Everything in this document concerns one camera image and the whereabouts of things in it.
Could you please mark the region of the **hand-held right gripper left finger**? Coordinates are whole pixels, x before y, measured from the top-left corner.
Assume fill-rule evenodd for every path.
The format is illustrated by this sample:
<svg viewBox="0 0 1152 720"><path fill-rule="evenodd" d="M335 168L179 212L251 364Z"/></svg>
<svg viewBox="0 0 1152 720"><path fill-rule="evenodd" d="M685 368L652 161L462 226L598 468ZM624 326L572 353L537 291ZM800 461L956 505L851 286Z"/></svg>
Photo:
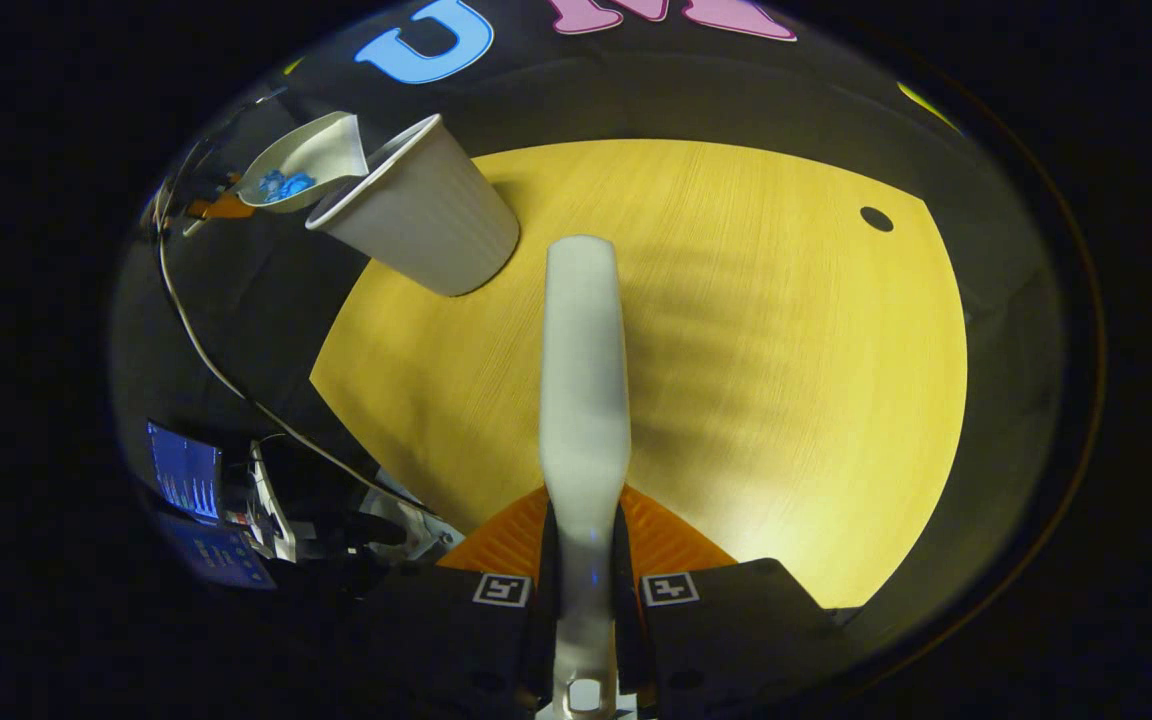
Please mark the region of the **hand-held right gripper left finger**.
<svg viewBox="0 0 1152 720"><path fill-rule="evenodd" d="M376 588L376 717L531 719L556 655L558 537L535 488Z"/></svg>

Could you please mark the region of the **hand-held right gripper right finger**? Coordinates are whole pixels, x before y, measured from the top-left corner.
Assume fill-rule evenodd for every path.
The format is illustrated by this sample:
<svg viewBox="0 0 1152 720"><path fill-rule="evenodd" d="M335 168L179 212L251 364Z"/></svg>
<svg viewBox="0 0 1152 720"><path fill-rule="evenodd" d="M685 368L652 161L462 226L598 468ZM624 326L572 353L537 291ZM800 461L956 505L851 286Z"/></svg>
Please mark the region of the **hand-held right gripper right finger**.
<svg viewBox="0 0 1152 720"><path fill-rule="evenodd" d="M780 561L740 562L637 488L616 511L617 680L641 719L794 714L838 624Z"/></svg>

